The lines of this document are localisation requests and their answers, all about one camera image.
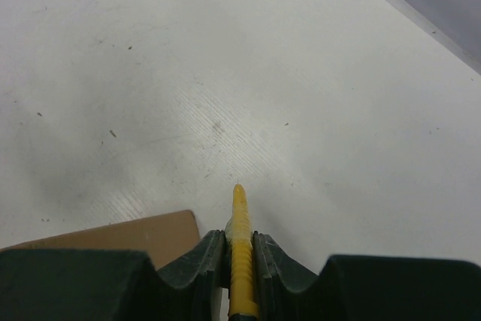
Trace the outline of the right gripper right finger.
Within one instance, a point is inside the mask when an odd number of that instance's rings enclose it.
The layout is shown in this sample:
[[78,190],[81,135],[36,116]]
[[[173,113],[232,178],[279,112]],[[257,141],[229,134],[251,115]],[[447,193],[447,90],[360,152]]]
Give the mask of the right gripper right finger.
[[466,261],[332,255],[315,274],[253,235],[263,320],[478,320],[480,267]]

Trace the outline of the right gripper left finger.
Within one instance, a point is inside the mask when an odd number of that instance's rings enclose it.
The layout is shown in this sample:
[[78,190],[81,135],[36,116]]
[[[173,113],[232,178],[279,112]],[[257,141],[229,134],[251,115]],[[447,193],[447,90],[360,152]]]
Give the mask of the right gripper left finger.
[[3,320],[213,320],[225,236],[208,232],[157,269],[143,251],[36,249],[1,253]]

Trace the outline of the brown cardboard express box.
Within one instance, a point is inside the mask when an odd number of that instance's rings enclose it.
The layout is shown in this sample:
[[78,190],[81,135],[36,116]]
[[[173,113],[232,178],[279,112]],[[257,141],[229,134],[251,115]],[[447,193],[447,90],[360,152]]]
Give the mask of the brown cardboard express box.
[[199,241],[194,213],[181,210],[27,241],[9,249],[140,250],[148,253],[156,268],[161,268]]

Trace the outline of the yellow utility knife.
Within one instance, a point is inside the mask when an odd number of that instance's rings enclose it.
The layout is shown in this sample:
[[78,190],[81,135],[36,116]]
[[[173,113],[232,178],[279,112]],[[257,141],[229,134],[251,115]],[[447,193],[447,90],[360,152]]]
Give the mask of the yellow utility knife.
[[253,233],[247,194],[239,183],[234,186],[232,214],[225,227],[231,250],[229,309],[230,320],[258,320],[253,269]]

